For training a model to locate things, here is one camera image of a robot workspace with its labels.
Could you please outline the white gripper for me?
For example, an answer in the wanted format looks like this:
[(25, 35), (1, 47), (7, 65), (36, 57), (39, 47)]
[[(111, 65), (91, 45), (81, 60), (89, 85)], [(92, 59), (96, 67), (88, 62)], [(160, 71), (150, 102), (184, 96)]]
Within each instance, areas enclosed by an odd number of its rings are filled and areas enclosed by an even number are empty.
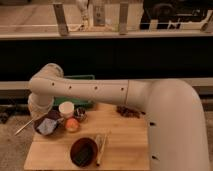
[(28, 109), (31, 117), (36, 120), (47, 114), (53, 106), (53, 98), (31, 93), (28, 97)]

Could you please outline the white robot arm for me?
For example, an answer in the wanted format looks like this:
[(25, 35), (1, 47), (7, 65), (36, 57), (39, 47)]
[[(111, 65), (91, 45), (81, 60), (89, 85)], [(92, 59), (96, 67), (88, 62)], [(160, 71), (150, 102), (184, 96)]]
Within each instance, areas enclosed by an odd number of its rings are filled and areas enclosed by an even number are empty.
[(32, 114), (50, 110), (56, 97), (74, 97), (124, 105), (142, 111), (148, 122), (151, 171), (211, 171), (205, 113), (196, 90), (180, 79), (66, 79), (48, 63), (31, 77)]

